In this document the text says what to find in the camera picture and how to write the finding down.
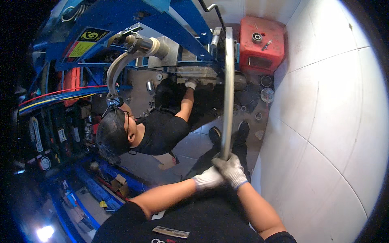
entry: gloved hand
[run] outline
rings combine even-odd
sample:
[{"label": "gloved hand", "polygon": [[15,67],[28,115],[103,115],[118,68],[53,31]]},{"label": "gloved hand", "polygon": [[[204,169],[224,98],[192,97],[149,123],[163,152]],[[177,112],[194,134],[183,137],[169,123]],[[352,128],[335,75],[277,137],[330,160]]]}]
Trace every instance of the gloved hand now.
[{"label": "gloved hand", "polygon": [[244,174],[244,169],[240,165],[239,158],[236,155],[230,153],[227,161],[217,157],[218,155],[212,159],[212,164],[217,166],[220,173],[231,183],[234,189],[238,189],[238,187],[248,182]]},{"label": "gloved hand", "polygon": [[187,79],[185,81],[185,86],[188,88],[192,88],[193,90],[195,90],[196,86],[197,86],[197,83],[194,79]]},{"label": "gloved hand", "polygon": [[198,191],[215,188],[225,182],[223,176],[214,166],[205,170],[201,175],[195,175],[193,179],[196,182],[196,189]]}]

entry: tile floor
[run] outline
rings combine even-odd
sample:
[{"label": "tile floor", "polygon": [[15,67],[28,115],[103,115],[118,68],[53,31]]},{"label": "tile floor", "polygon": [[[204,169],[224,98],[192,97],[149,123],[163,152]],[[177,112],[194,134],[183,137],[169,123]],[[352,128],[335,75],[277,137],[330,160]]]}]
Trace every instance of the tile floor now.
[{"label": "tile floor", "polygon": [[[158,72],[153,71],[134,71],[129,74],[129,82],[132,83],[133,89],[123,92],[124,99],[127,101],[136,117],[142,116],[148,108],[148,102],[152,100],[152,94],[146,90],[145,83],[152,80],[156,85],[159,81],[156,80]],[[247,73],[247,81],[255,84],[257,82],[257,74]],[[262,141],[255,136],[255,132],[265,130],[268,120],[269,106],[266,103],[259,101],[252,113],[235,111],[233,116],[233,132],[238,130],[239,123],[246,119],[250,124],[250,133],[247,138],[247,165],[250,172],[254,169],[257,161],[258,153],[262,145]],[[260,121],[255,119],[255,113],[261,112],[263,118]],[[223,129],[223,116],[213,120],[210,123],[189,133],[177,146],[173,149],[173,153],[177,156],[180,163],[170,169],[162,171],[159,169],[159,161],[152,156],[137,153],[136,155],[124,154],[121,156],[121,164],[134,175],[141,177],[154,185],[162,185],[180,181],[197,159],[212,148],[211,140],[208,137],[208,131],[211,127],[216,126],[220,130]]]}]

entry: man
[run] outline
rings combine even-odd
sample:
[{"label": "man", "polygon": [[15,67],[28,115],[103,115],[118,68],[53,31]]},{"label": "man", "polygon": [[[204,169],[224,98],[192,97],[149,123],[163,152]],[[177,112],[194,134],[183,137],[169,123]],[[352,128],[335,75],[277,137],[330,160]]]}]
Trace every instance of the man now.
[{"label": "man", "polygon": [[[248,123],[242,122],[234,146],[245,143],[248,131]],[[212,142],[215,147],[220,144],[220,133]],[[246,154],[238,156],[243,159]],[[296,242],[272,206],[250,185],[236,155],[230,154],[227,161],[215,157],[212,163],[191,179],[130,199],[101,225],[92,242]],[[161,219],[149,221],[163,210]],[[159,233],[153,231],[157,226]],[[187,239],[171,236],[185,235],[177,231],[189,232]]]},{"label": "man", "polygon": [[108,108],[97,129],[102,156],[115,164],[118,156],[129,150],[150,155],[170,152],[190,132],[195,88],[194,80],[187,80],[184,86],[163,80],[156,89],[157,108],[139,119],[126,103],[119,109]]}]

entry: blue machine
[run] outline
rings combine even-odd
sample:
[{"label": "blue machine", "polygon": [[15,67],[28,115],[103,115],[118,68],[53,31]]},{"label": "blue machine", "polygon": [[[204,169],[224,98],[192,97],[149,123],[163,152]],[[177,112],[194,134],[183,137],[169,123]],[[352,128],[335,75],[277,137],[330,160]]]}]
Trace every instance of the blue machine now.
[{"label": "blue machine", "polygon": [[[213,5],[206,8],[203,0],[199,0],[199,2],[206,12],[212,8],[216,9],[222,26],[218,35],[222,37],[225,27],[218,7]],[[186,21],[194,33],[172,15],[176,15],[176,13]],[[196,61],[182,61],[180,59],[181,48],[179,58],[173,66],[208,66],[220,76],[224,75],[222,71],[224,52],[217,48],[210,48],[215,33],[211,32],[192,0],[62,0],[52,10],[50,18],[41,26],[37,38],[30,46],[31,61],[36,76],[31,82],[24,103],[19,106],[20,114],[25,115],[42,105],[59,102],[69,97],[106,93],[106,88],[85,88],[77,91],[78,93],[48,95],[26,102],[29,94],[42,86],[39,85],[38,81],[42,72],[47,72],[46,80],[42,81],[46,82],[45,94],[47,94],[48,72],[50,65],[54,65],[54,61],[55,71],[81,67],[81,72],[86,71],[90,77],[88,86],[101,85],[101,69],[109,67],[110,63],[86,63],[85,60],[93,58],[107,49],[125,52],[128,49],[126,46],[114,45],[110,38],[119,32],[129,30],[130,26],[137,23],[142,23],[158,31],[197,57]],[[137,33],[140,29],[142,28],[138,28],[132,33]],[[128,69],[150,69],[148,58],[139,59],[138,62],[132,61],[125,67],[120,84],[122,84],[122,80],[126,80]],[[164,72],[168,72],[167,67],[163,69]]]}]

